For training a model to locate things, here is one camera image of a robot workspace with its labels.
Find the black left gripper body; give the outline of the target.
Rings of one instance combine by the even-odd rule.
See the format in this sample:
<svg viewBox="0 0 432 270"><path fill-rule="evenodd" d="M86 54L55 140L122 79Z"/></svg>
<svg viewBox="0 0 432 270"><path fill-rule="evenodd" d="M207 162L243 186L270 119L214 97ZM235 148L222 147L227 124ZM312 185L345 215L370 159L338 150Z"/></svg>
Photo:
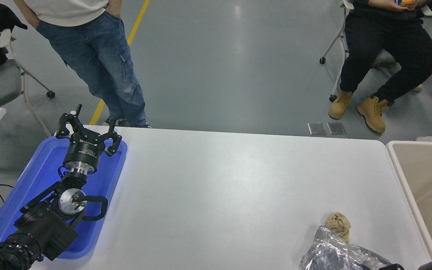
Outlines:
<svg viewBox="0 0 432 270"><path fill-rule="evenodd" d="M82 138L71 136L63 166L71 168L73 164L80 162L91 168L97 168L103 150L104 142L100 140L88 142Z"/></svg>

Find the person's right hand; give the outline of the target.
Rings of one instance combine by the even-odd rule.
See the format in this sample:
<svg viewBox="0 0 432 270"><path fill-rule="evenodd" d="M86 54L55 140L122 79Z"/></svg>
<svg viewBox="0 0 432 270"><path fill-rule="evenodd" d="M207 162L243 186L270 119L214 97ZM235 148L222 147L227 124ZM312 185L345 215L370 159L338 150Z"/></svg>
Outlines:
<svg viewBox="0 0 432 270"><path fill-rule="evenodd" d="M408 7L404 7L398 4L398 1L394 0L384 0L384 9L391 11L391 12L403 12L407 11Z"/></svg>

